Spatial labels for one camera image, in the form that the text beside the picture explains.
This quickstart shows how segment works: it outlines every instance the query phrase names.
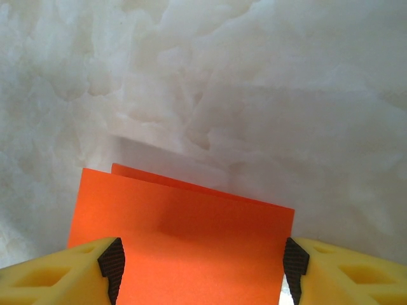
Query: yellow plastic part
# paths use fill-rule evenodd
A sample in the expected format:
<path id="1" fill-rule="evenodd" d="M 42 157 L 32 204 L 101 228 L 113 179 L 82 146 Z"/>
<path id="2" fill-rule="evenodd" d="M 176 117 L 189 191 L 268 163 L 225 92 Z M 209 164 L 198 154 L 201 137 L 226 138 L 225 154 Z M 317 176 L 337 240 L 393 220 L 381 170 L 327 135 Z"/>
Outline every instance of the yellow plastic part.
<path id="1" fill-rule="evenodd" d="M 115 239 L 0 269 L 0 305 L 111 305 L 97 259 Z"/>
<path id="2" fill-rule="evenodd" d="M 407 305 L 407 266 L 305 238 L 300 305 Z"/>

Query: crumpled white surface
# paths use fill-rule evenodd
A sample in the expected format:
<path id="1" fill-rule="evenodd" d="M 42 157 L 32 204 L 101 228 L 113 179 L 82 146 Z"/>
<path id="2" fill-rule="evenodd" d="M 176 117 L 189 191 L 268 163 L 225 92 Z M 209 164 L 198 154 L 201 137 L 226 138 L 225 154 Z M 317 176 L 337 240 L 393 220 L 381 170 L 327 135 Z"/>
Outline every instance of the crumpled white surface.
<path id="1" fill-rule="evenodd" d="M 66 245 L 81 168 L 123 152 L 112 135 L 147 170 L 295 208 L 294 235 L 407 264 L 406 15 L 405 0 L 1 0 L 0 266 Z"/>

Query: orange paper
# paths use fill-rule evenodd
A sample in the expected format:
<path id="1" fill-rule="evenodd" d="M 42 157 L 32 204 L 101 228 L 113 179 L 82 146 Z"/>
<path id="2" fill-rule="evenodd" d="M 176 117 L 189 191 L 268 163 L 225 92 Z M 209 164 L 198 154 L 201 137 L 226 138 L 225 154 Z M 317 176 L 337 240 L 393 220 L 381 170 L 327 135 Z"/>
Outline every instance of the orange paper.
<path id="1" fill-rule="evenodd" d="M 278 304 L 293 210 L 120 165 L 112 173 L 83 170 L 69 247 L 122 238 L 118 305 Z"/>

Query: orange card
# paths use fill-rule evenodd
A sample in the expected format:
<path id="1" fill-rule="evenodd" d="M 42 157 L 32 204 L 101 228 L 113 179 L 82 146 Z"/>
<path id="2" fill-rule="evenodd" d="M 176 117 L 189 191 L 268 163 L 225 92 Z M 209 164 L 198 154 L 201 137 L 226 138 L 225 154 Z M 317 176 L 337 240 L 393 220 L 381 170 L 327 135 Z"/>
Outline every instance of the orange card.
<path id="1" fill-rule="evenodd" d="M 293 210 L 120 165 L 112 172 L 83 170 L 69 247 L 122 238 L 118 305 L 278 304 Z"/>

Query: black rubber pad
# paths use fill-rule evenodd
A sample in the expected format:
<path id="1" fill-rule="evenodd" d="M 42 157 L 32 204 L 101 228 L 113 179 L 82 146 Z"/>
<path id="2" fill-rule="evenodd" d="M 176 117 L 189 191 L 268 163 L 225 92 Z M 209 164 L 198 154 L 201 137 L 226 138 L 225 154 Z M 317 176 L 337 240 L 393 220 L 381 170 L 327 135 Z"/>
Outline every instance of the black rubber pad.
<path id="1" fill-rule="evenodd" d="M 114 242 L 103 252 L 97 259 L 102 276 L 109 280 L 108 294 L 112 305 L 116 304 L 121 277 L 125 270 L 125 253 L 121 238 L 115 239 Z"/>
<path id="2" fill-rule="evenodd" d="M 292 238 L 286 242 L 283 265 L 294 305 L 300 303 L 301 275 L 306 275 L 310 256 Z"/>

